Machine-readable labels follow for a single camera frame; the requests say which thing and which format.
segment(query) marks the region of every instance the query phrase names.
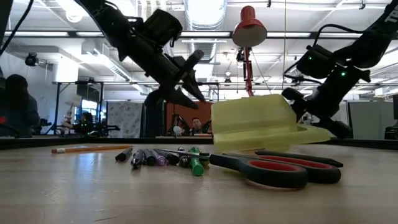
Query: red desk lamp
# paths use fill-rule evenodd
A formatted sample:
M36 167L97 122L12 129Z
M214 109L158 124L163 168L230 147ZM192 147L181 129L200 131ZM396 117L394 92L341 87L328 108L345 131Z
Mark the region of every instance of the red desk lamp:
M244 48L244 63L246 64L246 91L249 96L254 96L251 85L251 64L249 54L251 47L261 44L267 38L267 29L256 19L256 13L251 6L245 6L241 10L241 22L236 25L232 34L233 42Z

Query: purple marker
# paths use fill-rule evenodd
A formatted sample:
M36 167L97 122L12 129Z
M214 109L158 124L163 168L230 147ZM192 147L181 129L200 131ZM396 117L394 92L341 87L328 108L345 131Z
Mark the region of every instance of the purple marker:
M156 151L151 150L151 152L153 153L153 155L156 158L157 164L159 166L165 166L167 164L167 159L164 156L159 155Z

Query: yellow foam block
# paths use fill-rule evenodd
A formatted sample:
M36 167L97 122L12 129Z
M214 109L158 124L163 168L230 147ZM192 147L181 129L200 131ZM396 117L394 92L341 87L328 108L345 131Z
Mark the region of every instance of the yellow foam block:
M219 152L283 151L293 144L330 139L323 128L297 124L296 114L282 95L217 102L211 106L211 126Z

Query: woman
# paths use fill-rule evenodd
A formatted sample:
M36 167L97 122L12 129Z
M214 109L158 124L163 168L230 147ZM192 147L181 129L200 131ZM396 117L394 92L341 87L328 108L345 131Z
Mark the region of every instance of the woman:
M86 135L93 130L93 115L89 112L84 112L78 124L62 122L62 125L69 129L73 129L76 134Z
M40 117L37 102L27 91L26 79L13 74L6 78L5 87L0 90L0 136L31 138L32 127Z

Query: black scissor handle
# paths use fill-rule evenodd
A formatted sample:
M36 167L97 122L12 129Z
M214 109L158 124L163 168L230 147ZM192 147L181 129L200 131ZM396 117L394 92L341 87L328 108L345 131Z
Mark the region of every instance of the black scissor handle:
M294 159L282 156L257 156L268 161L284 162L286 164L303 167L308 172L308 180L318 184L335 184L341 179L339 168L320 162Z
M209 160L210 164L236 170L248 180L271 187L301 189L308 182L307 171L299 166L214 154Z

